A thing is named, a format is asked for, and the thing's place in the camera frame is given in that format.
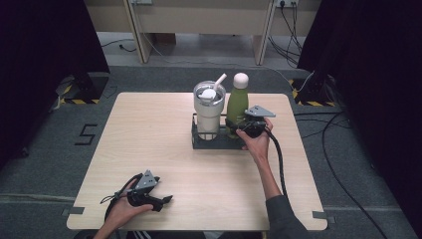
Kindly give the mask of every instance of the gray carpet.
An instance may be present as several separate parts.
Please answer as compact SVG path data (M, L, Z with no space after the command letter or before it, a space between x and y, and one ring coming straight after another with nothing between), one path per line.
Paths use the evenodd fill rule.
M72 207L118 93L191 92L201 81L215 81L222 73L250 77L251 93L283 93L290 97L295 114L339 112L341 108L297 106L289 84L271 70L210 68L110 67L111 75L97 105L63 104L50 113L29 145L29 156L15 158L0 171L0 238L73 238L66 227L65 209ZM308 74L285 71L287 78ZM231 81L223 82L228 92ZM297 116L301 136L322 205L330 219L328 228L312 232L313 238L382 238L376 228L344 193L323 156L321 131L332 115ZM383 179L371 167L363 145L345 115L335 120L325 135L325 147L337 177L365 208L388 238L417 238ZM91 145L75 145L95 134ZM17 196L35 194L40 198Z

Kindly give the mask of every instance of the bottle cap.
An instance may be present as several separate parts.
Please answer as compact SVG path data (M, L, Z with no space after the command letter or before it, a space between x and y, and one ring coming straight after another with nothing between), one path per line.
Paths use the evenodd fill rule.
M233 86L237 89L245 89L248 87L249 77L245 73L235 75Z

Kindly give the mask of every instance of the person's left hand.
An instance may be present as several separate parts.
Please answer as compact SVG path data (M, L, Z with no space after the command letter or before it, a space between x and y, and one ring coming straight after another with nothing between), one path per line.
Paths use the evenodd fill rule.
M134 182L135 179L127 186L126 189L130 189ZM120 195L120 199L114 204L114 207L111 209L111 212L105 220L105 224L102 228L100 228L95 238L107 238L114 230L122 227L137 214L150 211L153 208L151 204L134 207L130 205L126 196L126 192Z

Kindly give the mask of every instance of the clear cup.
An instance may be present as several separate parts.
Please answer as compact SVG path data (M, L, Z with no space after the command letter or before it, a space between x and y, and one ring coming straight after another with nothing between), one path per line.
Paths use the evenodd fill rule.
M197 113L198 134L205 140L211 140L217 136L220 129L220 115L223 112L226 97L226 89L219 85L213 100L199 98L205 90L213 89L214 84L215 82L211 81L201 82L193 89L193 104Z

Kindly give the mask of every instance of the black tray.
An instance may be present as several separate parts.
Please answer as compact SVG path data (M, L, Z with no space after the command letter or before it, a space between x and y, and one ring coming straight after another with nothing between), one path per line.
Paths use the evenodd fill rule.
M220 124L220 129L217 133L212 132L198 132L197 114L192 116L192 147L194 149L242 149L245 142L241 138L231 138L228 136L226 126ZM216 135L210 140L202 139L199 134Z

